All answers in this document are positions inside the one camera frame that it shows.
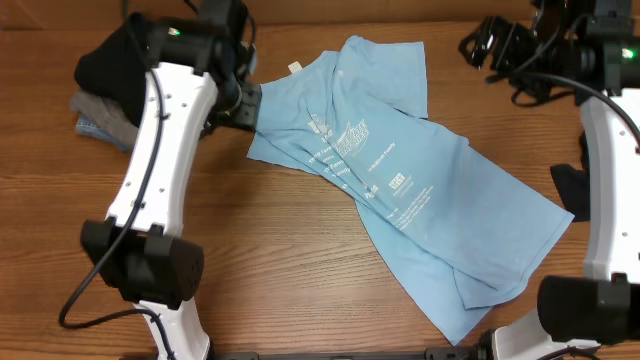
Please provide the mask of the light blue t-shirt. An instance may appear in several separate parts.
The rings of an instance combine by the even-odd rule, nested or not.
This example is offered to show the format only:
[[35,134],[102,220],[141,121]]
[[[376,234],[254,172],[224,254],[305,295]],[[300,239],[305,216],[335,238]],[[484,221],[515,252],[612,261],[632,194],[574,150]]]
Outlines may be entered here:
[[452,344],[524,291],[572,221],[429,120],[420,42],[353,36],[261,90],[249,157],[351,196],[390,271]]

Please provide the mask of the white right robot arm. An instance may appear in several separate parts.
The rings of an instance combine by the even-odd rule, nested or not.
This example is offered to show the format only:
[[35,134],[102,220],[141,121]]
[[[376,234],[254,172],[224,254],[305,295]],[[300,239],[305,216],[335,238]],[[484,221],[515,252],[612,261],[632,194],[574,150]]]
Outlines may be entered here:
[[593,359],[639,336],[639,39],[624,10],[543,10],[531,28],[487,17],[459,45],[534,104],[564,87],[580,109],[589,159],[590,238],[580,278],[548,276],[537,307],[472,347],[429,359]]

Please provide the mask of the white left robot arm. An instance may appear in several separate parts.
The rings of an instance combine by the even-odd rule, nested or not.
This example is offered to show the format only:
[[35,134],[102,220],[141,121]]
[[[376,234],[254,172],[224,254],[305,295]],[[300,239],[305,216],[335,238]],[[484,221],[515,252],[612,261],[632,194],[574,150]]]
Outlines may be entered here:
[[144,110],[123,183],[103,221],[84,222],[80,241],[95,277],[144,316],[159,359],[211,359],[210,337],[195,304],[204,269],[201,246],[182,237],[186,187],[196,148],[217,124],[254,130],[261,92],[246,83],[255,45],[253,22],[200,14],[168,20],[150,36]]

